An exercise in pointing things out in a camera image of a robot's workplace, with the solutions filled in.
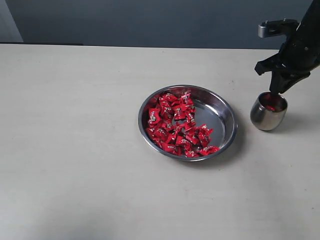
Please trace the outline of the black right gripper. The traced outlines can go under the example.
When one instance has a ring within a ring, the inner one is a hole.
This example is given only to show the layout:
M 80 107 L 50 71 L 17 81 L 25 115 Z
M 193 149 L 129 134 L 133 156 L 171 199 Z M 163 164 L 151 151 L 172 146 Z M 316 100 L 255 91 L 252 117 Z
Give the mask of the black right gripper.
M 308 78 L 310 71 L 320 64 L 320 18 L 304 18 L 296 32 L 286 36 L 279 52 L 259 61 L 254 70 L 258 75 L 271 73 L 269 91 L 283 94 L 298 82 Z M 283 69 L 291 73 L 279 73 Z

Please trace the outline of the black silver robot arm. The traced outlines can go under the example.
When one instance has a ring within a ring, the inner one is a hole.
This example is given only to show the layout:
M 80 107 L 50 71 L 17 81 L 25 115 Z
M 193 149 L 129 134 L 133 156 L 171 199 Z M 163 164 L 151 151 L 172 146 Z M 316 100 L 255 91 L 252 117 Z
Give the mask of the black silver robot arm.
M 296 83 L 308 78 L 320 66 L 320 2 L 312 1 L 301 22 L 294 19 L 264 21 L 258 36 L 286 36 L 279 52 L 257 62 L 258 75 L 271 72 L 269 91 L 283 94 Z

